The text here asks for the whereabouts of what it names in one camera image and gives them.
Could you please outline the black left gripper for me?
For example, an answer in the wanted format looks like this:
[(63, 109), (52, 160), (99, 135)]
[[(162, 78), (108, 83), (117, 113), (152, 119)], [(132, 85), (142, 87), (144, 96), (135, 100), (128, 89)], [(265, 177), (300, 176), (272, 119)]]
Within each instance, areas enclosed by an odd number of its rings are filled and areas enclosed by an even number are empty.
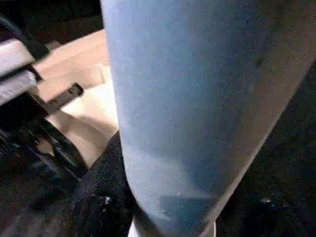
[(82, 96), (84, 89), (74, 83), (45, 102), (25, 92), (0, 107), (0, 183), (20, 175), (35, 176), (59, 186), (59, 165), (53, 155), (36, 145), (46, 136), (57, 160), (74, 174), (85, 174), (88, 166), (77, 147), (51, 123), (50, 115)]

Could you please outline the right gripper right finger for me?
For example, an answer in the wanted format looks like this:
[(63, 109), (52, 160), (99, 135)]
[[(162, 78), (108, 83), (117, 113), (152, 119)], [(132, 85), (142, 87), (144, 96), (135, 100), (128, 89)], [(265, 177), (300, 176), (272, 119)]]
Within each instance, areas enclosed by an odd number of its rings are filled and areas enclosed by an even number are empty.
[(314, 237), (316, 141), (262, 149), (216, 221), (219, 237)]

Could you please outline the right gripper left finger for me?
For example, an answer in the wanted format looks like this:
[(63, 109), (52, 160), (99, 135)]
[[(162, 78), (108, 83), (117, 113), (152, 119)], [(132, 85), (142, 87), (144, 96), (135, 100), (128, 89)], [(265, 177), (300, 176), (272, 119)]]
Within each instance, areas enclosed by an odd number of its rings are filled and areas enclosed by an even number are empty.
[(72, 237), (126, 237), (134, 197), (127, 183), (119, 133), (79, 182), (72, 196)]

